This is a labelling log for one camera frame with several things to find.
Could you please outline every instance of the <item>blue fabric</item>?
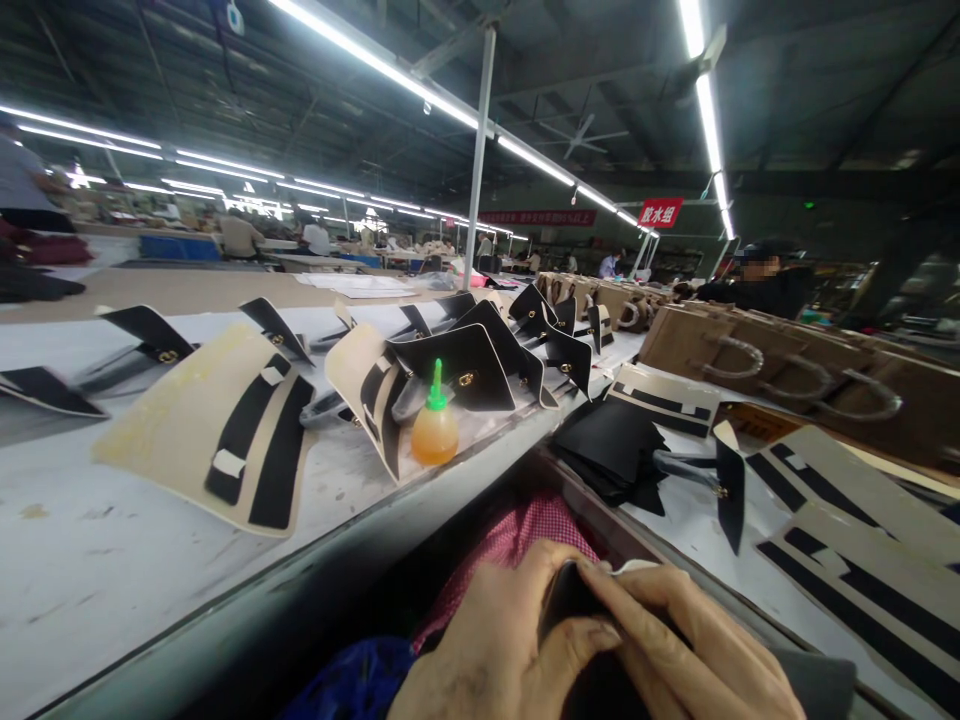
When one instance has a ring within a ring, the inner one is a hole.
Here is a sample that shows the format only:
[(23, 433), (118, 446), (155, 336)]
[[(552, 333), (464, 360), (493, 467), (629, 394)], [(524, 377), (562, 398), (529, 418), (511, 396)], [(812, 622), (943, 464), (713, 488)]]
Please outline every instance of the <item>blue fabric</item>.
[(277, 720), (382, 720), (417, 656), (402, 638), (370, 638), (341, 651)]

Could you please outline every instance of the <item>finger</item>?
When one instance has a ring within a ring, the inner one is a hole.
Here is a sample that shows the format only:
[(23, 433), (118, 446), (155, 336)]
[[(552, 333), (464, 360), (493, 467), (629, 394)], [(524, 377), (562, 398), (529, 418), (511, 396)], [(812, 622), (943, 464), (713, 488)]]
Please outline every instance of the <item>finger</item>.
[(650, 661), (677, 699), (695, 718), (743, 718), (746, 705), (694, 655), (683, 641), (634, 600), (609, 575), (578, 563), (580, 575), (607, 606), (628, 637)]
[(552, 540), (541, 538), (533, 544), (516, 570), (518, 602), (522, 604), (522, 611), (532, 611), (539, 617), (550, 581), (568, 560), (586, 558), (575, 547)]
[(786, 679), (776, 658), (682, 570), (670, 566), (637, 570), (617, 581), (646, 607), (665, 609), (694, 652), (733, 689), (754, 686), (752, 678), (762, 671)]
[(533, 668), (532, 692), (525, 693), (531, 708), (543, 718), (558, 718), (574, 681), (597, 653), (613, 650), (623, 641), (613, 625), (594, 618), (567, 618), (540, 647)]
[(690, 717), (636, 643), (626, 642), (616, 652), (650, 717), (657, 720), (685, 720)]

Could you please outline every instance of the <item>worker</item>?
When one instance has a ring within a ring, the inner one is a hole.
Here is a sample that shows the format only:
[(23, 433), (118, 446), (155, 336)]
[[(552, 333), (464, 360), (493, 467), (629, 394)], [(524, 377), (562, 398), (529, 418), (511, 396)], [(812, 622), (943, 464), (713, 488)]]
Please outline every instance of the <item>worker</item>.
[(14, 227), (40, 232), (76, 233), (69, 216), (46, 196), (73, 191), (47, 175), (43, 162), (20, 144), (13, 116), (0, 112), (0, 215)]
[(264, 243), (263, 234), (243, 219), (239, 208), (230, 208), (220, 217), (220, 232), (223, 235), (223, 254), (228, 258), (252, 260), (260, 257), (257, 245)]
[(796, 320), (812, 293), (813, 270), (783, 269), (783, 259), (792, 245), (779, 240), (761, 240), (747, 245), (734, 258), (737, 282), (707, 283), (697, 291), (697, 300), (733, 303), (741, 310)]
[[(568, 617), (540, 642), (544, 597), (571, 560), (610, 619)], [(435, 650), (417, 657), (401, 638), (353, 645), (280, 720), (559, 720), (577, 676), (607, 652), (616, 653), (647, 717), (805, 717), (776, 657), (689, 575), (666, 566), (609, 570), (549, 540), (538, 540), (515, 569), (483, 564)], [(668, 613), (684, 638), (659, 619)]]
[(323, 220), (317, 220), (312, 215), (303, 218), (303, 235), (300, 239), (299, 255), (330, 256), (330, 233)]
[(620, 262), (620, 258), (622, 257), (623, 250), (614, 250), (607, 255), (607, 257), (603, 259), (603, 262), (600, 263), (600, 272), (597, 273), (597, 277), (615, 277), (617, 274), (617, 263)]
[(493, 242), (490, 240), (489, 235), (480, 236), (480, 250), (477, 251), (479, 257), (485, 257), (487, 255), (493, 255)]

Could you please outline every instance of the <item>red sign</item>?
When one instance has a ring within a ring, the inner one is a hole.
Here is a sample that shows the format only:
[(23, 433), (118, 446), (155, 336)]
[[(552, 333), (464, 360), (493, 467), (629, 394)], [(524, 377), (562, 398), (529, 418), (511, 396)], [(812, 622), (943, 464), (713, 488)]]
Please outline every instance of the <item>red sign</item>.
[(640, 224), (644, 227), (673, 227), (681, 205), (683, 198), (647, 198), (640, 213)]
[(477, 216), (480, 222), (493, 225), (566, 225), (593, 227), (596, 210), (517, 210), (486, 212)]

